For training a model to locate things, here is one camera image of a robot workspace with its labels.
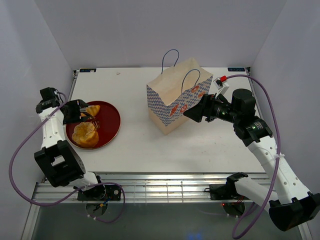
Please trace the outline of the blue patterned paper bag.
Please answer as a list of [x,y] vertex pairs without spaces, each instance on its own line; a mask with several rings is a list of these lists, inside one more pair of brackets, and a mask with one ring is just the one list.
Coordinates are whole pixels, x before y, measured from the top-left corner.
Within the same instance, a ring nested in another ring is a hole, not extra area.
[[190,57],[162,69],[146,85],[148,116],[164,134],[184,124],[184,112],[197,105],[211,88],[213,74]]

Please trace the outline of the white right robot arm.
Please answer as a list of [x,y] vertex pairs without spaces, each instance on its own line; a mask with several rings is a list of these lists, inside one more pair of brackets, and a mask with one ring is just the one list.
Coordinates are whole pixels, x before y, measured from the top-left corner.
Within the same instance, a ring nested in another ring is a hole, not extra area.
[[256,157],[273,182],[272,193],[254,182],[246,173],[227,177],[224,186],[212,190],[218,196],[232,199],[244,196],[269,213],[273,224],[287,231],[312,220],[320,211],[320,195],[299,180],[284,155],[277,153],[276,140],[266,122],[255,115],[256,100],[250,90],[236,89],[231,102],[219,94],[205,94],[198,104],[186,110],[184,116],[201,122],[220,119],[233,124],[236,136]]

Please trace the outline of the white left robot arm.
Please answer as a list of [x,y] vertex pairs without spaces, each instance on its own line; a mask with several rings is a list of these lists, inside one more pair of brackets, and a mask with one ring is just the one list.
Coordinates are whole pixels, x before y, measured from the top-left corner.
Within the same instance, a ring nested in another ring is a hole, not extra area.
[[42,100],[36,113],[42,122],[42,145],[34,159],[53,187],[82,188],[84,196],[100,200],[106,195],[101,178],[87,172],[83,161],[66,140],[64,126],[76,124],[73,138],[82,148],[93,148],[99,140],[95,117],[99,105],[90,105],[81,99],[62,101],[61,92],[53,87],[40,90]]

